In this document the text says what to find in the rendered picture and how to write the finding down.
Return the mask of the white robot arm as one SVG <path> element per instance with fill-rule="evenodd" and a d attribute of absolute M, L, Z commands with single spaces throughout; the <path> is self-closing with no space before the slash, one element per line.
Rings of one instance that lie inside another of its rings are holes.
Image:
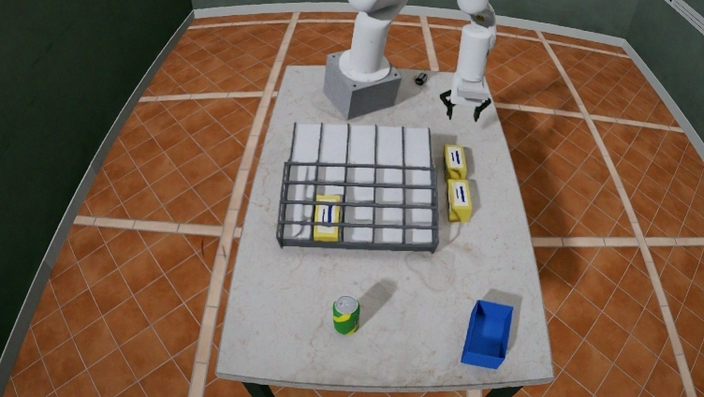
<path fill-rule="evenodd" d="M 407 1 L 348 0 L 352 8 L 360 11 L 355 21 L 351 50 L 344 52 L 339 60 L 339 67 L 348 78 L 369 83 L 386 78 L 389 61 L 383 53 L 389 26 Z M 488 100 L 488 88 L 483 88 L 481 81 L 496 40 L 495 12 L 489 0 L 457 0 L 457 3 L 461 11 L 470 14 L 471 18 L 471 24 L 462 28 L 457 64 L 462 85 L 458 85 L 457 95 Z"/>

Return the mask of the green and yellow drink can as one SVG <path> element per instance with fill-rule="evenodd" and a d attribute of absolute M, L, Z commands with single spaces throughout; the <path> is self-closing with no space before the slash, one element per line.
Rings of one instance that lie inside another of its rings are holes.
<path fill-rule="evenodd" d="M 339 297 L 332 306 L 333 325 L 339 333 L 349 335 L 359 328 L 359 302 L 352 296 Z"/>

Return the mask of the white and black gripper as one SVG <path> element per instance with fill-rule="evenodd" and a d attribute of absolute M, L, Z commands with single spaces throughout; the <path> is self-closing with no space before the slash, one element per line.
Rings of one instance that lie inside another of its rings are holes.
<path fill-rule="evenodd" d="M 485 102 L 482 103 L 483 100 L 480 99 L 459 97 L 457 96 L 458 84 L 462 85 L 462 78 L 460 78 L 456 71 L 450 85 L 450 90 L 439 95 L 440 99 L 447 106 L 448 119 L 451 120 L 453 112 L 452 108 L 455 105 L 475 106 L 474 120 L 477 122 L 477 118 L 479 119 L 480 113 L 491 104 L 491 99 L 488 98 L 488 100 L 485 100 Z M 450 100 L 446 99 L 448 96 L 450 96 Z"/>

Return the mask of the blue open box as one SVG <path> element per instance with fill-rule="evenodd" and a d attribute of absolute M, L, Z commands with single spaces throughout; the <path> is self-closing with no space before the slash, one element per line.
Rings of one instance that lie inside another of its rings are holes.
<path fill-rule="evenodd" d="M 499 303 L 484 302 L 475 305 L 470 316 L 461 363 L 497 369 L 506 359 L 512 314 L 510 308 Z"/>

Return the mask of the yellow butter carton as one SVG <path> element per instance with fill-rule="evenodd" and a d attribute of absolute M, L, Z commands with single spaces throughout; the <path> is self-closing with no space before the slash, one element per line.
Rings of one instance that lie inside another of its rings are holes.
<path fill-rule="evenodd" d="M 316 196 L 316 201 L 340 202 L 340 196 Z M 315 206 L 315 222 L 339 223 L 339 221 L 340 206 Z M 338 242 L 339 227 L 315 226 L 314 239 L 315 241 Z"/>
<path fill-rule="evenodd" d="M 466 166 L 462 146 L 445 145 L 443 152 L 445 184 L 450 180 L 464 180 Z"/>
<path fill-rule="evenodd" d="M 448 222 L 468 222 L 472 205 L 467 180 L 448 179 L 446 201 Z"/>

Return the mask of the grey metal grid rack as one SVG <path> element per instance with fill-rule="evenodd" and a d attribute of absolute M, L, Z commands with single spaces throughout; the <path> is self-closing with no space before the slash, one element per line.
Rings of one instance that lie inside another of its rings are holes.
<path fill-rule="evenodd" d="M 291 166 L 289 181 L 314 181 L 314 166 Z M 345 180 L 344 167 L 319 167 L 318 182 L 343 183 Z M 347 168 L 347 183 L 374 183 L 374 169 Z M 377 184 L 403 184 L 402 169 L 376 169 Z M 422 170 L 405 170 L 405 184 L 431 185 L 431 173 Z M 313 185 L 289 184 L 287 200 L 313 201 Z M 318 185 L 317 196 L 340 196 L 343 202 L 344 187 L 332 185 Z M 374 203 L 373 187 L 347 186 L 345 202 Z M 402 188 L 377 187 L 375 203 L 403 204 Z M 431 190 L 405 189 L 405 205 L 430 205 L 432 206 Z M 311 222 L 312 205 L 287 204 L 287 221 Z M 342 223 L 343 206 L 340 206 L 340 221 Z M 373 207 L 345 206 L 345 223 L 372 224 Z M 403 209 L 375 208 L 375 223 L 377 225 L 402 225 Z M 431 226 L 432 210 L 405 209 L 406 226 Z M 342 227 L 339 227 L 341 241 Z M 310 226 L 285 225 L 284 239 L 309 240 Z M 371 243 L 372 228 L 347 228 L 344 229 L 344 242 Z M 375 243 L 403 243 L 403 230 L 394 228 L 376 228 L 374 230 Z M 405 243 L 432 244 L 431 229 L 406 229 Z"/>

